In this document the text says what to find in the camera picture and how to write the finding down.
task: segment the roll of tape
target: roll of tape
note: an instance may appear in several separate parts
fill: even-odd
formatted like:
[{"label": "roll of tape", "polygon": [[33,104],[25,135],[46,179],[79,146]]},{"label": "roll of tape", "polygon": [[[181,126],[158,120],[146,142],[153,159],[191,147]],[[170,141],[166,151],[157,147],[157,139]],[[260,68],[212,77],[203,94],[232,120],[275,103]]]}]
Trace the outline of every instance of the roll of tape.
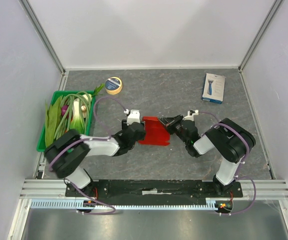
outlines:
[{"label": "roll of tape", "polygon": [[110,77],[105,82],[105,89],[108,94],[115,95],[118,94],[123,88],[123,83],[118,77]]}]

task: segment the green basket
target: green basket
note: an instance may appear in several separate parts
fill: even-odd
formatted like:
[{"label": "green basket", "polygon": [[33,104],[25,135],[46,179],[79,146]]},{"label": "green basket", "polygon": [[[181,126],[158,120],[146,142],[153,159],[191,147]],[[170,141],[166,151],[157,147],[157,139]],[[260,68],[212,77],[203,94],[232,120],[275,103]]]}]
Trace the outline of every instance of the green basket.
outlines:
[{"label": "green basket", "polygon": [[[60,97],[60,96],[67,96],[69,94],[76,94],[80,91],[56,91],[53,94],[52,97],[52,101],[50,102],[51,104],[54,104],[55,101]],[[86,91],[88,94],[93,94],[94,91]],[[89,117],[88,117],[88,124],[87,124],[87,128],[86,128],[86,133],[89,134],[89,130],[90,130],[90,125],[92,123],[92,116],[93,116],[93,106],[95,103],[95,97],[92,97],[92,104],[90,107],[90,111],[89,111]],[[37,148],[36,150],[39,152],[45,151],[46,149],[46,145],[45,145],[45,125],[43,125],[43,129],[42,129],[42,133],[40,134],[39,140],[38,140],[38,144],[37,144]]]}]

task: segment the red object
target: red object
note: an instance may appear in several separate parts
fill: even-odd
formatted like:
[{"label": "red object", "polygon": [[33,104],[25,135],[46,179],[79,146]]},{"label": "red object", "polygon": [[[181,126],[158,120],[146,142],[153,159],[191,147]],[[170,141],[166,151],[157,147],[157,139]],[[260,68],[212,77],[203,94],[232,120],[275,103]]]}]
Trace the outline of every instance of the red object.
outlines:
[{"label": "red object", "polygon": [[139,141],[144,145],[169,145],[170,134],[164,129],[156,116],[144,116],[146,136],[143,141]]}]

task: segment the black mounting plate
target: black mounting plate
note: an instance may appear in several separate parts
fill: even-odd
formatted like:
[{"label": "black mounting plate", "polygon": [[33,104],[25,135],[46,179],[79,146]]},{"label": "black mounting plate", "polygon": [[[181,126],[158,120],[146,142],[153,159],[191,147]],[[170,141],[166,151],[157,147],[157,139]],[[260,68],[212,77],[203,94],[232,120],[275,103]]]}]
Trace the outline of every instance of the black mounting plate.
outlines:
[{"label": "black mounting plate", "polygon": [[[94,180],[83,191],[93,197],[94,188],[98,199],[110,205],[205,205],[206,198],[230,198],[230,191],[234,198],[243,197],[240,182],[235,182],[223,195],[217,195],[212,181],[202,180]],[[143,194],[151,190],[159,194]],[[65,196],[83,197],[70,184]]]}]

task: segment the gray tabletop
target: gray tabletop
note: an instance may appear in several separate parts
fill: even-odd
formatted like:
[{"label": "gray tabletop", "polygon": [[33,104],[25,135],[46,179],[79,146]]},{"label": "gray tabletop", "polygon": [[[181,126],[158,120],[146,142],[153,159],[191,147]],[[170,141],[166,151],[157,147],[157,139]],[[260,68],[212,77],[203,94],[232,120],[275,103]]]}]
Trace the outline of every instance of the gray tabletop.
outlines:
[{"label": "gray tabletop", "polygon": [[[226,77],[222,104],[201,100],[206,73]],[[122,91],[115,95],[127,108],[140,110],[141,116],[174,117],[186,115],[190,109],[230,118],[252,133],[257,145],[251,151],[241,175],[255,179],[270,179],[269,168],[258,138],[258,133],[237,69],[148,69],[148,70],[92,70],[70,71],[65,90],[91,91],[109,77],[119,77]],[[121,130],[125,119],[123,109],[109,99],[96,110],[100,119],[113,133]],[[206,131],[216,120],[209,115],[195,118],[199,133]],[[91,135],[104,137],[107,133],[93,122]],[[119,157],[92,156],[82,162],[94,179],[205,179],[211,180],[220,166],[220,154],[213,149],[194,158],[188,155],[181,140],[172,135],[168,146],[136,144],[135,148]],[[55,178],[45,171],[44,178]]]}]

